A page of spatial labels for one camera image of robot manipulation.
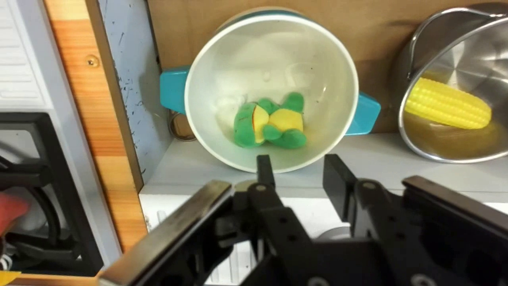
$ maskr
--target toy kitchen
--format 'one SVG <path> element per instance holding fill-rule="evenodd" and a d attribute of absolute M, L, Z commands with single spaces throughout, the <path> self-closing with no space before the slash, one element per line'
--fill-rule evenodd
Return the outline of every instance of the toy kitchen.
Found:
<path fill-rule="evenodd" d="M 0 269 L 94 277 L 121 247 L 44 2 L 0 2 L 0 78 Z"/>

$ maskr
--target yellow corn cob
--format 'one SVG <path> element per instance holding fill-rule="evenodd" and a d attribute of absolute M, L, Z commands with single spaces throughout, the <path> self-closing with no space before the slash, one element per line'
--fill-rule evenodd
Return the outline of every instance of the yellow corn cob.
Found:
<path fill-rule="evenodd" d="M 428 78 L 418 80 L 406 112 L 458 129 L 483 129 L 493 118 L 482 99 Z"/>

